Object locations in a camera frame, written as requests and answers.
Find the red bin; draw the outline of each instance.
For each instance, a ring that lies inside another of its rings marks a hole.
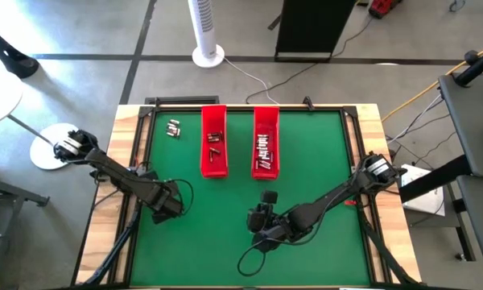
[[[202,107],[200,172],[204,178],[227,177],[226,119],[227,107],[225,105]],[[209,139],[211,135],[219,137],[211,142]]]
[[[279,108],[254,108],[252,177],[274,180],[279,174]]]

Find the red tray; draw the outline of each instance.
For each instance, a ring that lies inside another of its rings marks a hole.
[[[202,107],[202,140],[200,149],[200,172],[204,178],[227,177],[227,134],[225,122],[227,119],[227,108],[225,105],[203,106]],[[208,142],[208,134],[222,133],[219,142]],[[220,154],[213,154],[213,161],[210,162],[210,149],[220,151]]]
[[[273,153],[270,169],[258,166],[259,150],[257,149],[258,135],[268,135],[267,149]],[[274,180],[279,174],[279,108],[278,107],[255,107],[254,108],[254,143],[252,150],[252,177],[254,179]]]

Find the tower fan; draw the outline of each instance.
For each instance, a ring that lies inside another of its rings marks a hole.
[[[224,49],[217,44],[211,0],[188,0],[192,15],[196,48],[193,62],[201,68],[214,68],[224,60]]]

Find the gray floor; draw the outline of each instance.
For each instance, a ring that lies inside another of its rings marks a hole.
[[[229,56],[272,56],[276,31],[266,26],[279,14],[282,0],[213,0],[218,43]],[[148,0],[0,1],[0,34],[32,54],[132,54],[138,41]],[[483,0],[468,1],[449,13],[447,0],[406,0],[349,43],[341,57],[460,59],[469,49],[483,48]],[[189,55],[195,47],[187,2],[158,0],[155,4],[146,55]],[[341,40],[359,31],[366,12],[355,7]],[[70,122],[93,132],[103,148],[130,67],[130,61],[42,60],[42,69],[24,80],[23,100],[14,115],[35,129],[54,122]],[[285,80],[308,64],[237,63],[269,85]],[[272,90],[278,102],[375,102],[382,114],[413,97],[445,66],[382,66],[319,64],[290,83]],[[130,104],[145,97],[219,95],[221,102],[242,103],[262,85],[228,64],[203,70],[189,62],[142,61],[130,93]],[[395,135],[422,110],[436,91],[385,122]],[[258,95],[252,102],[269,102]],[[430,111],[424,121],[447,113],[444,106]],[[403,143],[423,155],[452,132],[449,119],[408,135]],[[33,137],[9,120],[0,122],[0,180],[49,195],[40,209],[26,205],[14,232],[1,285],[21,289],[57,288],[70,282],[92,203],[89,168],[67,167],[54,172],[36,168],[29,160]],[[461,154],[456,138],[431,153],[426,161],[440,166]],[[396,164],[415,158],[401,150]],[[460,251],[451,229],[411,229],[423,281],[428,284],[483,289],[483,258],[470,233],[477,262],[457,262]]]

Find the green mat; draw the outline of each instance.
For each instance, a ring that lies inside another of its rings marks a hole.
[[[165,135],[170,118],[181,123],[180,139]],[[349,176],[338,112],[281,112],[281,172],[275,181],[250,176],[253,114],[228,113],[229,176],[206,180],[200,174],[200,112],[158,113],[151,162],[160,179],[192,183],[195,201],[185,217],[154,225],[144,209],[138,232],[131,286],[368,285],[356,209],[340,205],[325,215],[318,235],[304,246],[282,245],[266,255],[259,274],[245,277],[237,261],[250,246],[249,208],[264,189],[279,193],[275,206],[314,201]],[[185,205],[189,189],[180,184]],[[252,272],[262,254],[251,251],[242,264]]]

